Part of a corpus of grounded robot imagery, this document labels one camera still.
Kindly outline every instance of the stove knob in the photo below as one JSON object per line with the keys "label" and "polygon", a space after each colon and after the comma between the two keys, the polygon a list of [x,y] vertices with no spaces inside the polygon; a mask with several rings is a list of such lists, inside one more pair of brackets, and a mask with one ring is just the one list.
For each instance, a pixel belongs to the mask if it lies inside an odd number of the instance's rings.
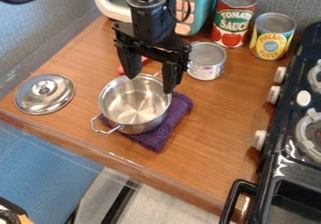
{"label": "stove knob", "polygon": [[272,85],[271,89],[269,89],[269,93],[267,96],[267,101],[275,104],[279,98],[280,95],[280,91],[281,91],[281,87],[278,85]]}
{"label": "stove knob", "polygon": [[261,151],[264,140],[266,139],[267,132],[265,130],[257,130],[255,131],[252,147],[255,148],[257,151]]}
{"label": "stove knob", "polygon": [[274,75],[274,82],[282,84],[286,73],[286,67],[278,67]]}
{"label": "stove knob", "polygon": [[300,91],[297,95],[297,104],[301,107],[306,107],[311,102],[311,94],[308,91]]}

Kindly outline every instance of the can label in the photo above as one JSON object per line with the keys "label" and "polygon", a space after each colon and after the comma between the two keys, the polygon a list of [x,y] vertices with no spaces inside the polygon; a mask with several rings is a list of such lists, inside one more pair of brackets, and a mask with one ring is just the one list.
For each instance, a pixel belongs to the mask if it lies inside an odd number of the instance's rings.
{"label": "can label", "polygon": [[188,69],[188,73],[195,79],[210,81],[219,78],[223,73],[224,63],[214,65],[212,67],[200,67]]}
{"label": "can label", "polygon": [[236,48],[246,42],[255,7],[228,7],[221,0],[215,15],[212,39],[217,44]]}
{"label": "can label", "polygon": [[250,51],[265,60],[278,60],[288,51],[294,31],[287,33],[268,33],[255,25],[253,28]]}

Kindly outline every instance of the pot rim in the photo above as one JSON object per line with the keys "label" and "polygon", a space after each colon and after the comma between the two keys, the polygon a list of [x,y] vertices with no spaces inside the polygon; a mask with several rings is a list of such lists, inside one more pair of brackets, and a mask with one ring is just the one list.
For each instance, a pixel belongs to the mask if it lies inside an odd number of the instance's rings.
{"label": "pot rim", "polygon": [[[150,74],[138,74],[137,77],[146,77],[146,78],[149,78],[150,80],[152,81],[155,81],[155,82],[158,82],[162,85],[162,80],[154,75],[150,75]],[[114,80],[112,80],[111,82],[109,82],[100,92],[99,94],[99,109],[101,111],[101,113],[103,114],[104,117],[106,117],[108,120],[114,122],[114,123],[117,123],[118,125],[124,125],[124,126],[132,126],[132,127],[135,127],[135,126],[140,126],[140,125],[146,125],[148,123],[151,123],[155,120],[157,120],[158,118],[160,118],[161,116],[163,116],[169,109],[169,107],[171,106],[172,104],[172,94],[167,94],[168,96],[168,104],[166,106],[166,108],[163,110],[163,112],[161,112],[157,117],[153,118],[152,120],[150,121],[147,121],[147,122],[144,122],[144,123],[140,123],[140,124],[127,124],[127,123],[120,123],[118,121],[115,121],[113,120],[112,118],[110,118],[108,115],[106,115],[106,112],[105,110],[101,107],[100,103],[102,102],[102,98],[107,90],[108,90],[108,87],[111,86],[111,85],[117,85],[118,83],[121,83],[121,82],[125,82],[125,81],[128,81],[129,78],[127,76],[121,76],[121,77],[118,77]]]}

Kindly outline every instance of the yellow can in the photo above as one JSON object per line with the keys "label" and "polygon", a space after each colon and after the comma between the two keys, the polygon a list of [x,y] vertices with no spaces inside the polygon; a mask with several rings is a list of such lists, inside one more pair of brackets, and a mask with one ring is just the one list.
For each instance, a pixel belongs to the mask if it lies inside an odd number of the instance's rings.
{"label": "yellow can", "polygon": [[290,47],[296,23],[288,16],[269,12],[255,20],[250,51],[258,58],[278,60]]}

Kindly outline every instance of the tin can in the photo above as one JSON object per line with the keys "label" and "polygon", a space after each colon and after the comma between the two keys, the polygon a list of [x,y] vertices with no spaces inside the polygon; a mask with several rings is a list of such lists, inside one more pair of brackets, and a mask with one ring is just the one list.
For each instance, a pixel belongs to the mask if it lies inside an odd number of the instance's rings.
{"label": "tin can", "polygon": [[188,73],[195,79],[210,81],[221,76],[226,51],[211,42],[195,42],[191,45]]}
{"label": "tin can", "polygon": [[246,42],[256,0],[219,0],[216,7],[212,39],[226,48]]}
{"label": "tin can", "polygon": [[251,53],[265,60],[282,58],[290,47],[296,27],[295,21],[281,13],[258,16],[250,42]]}

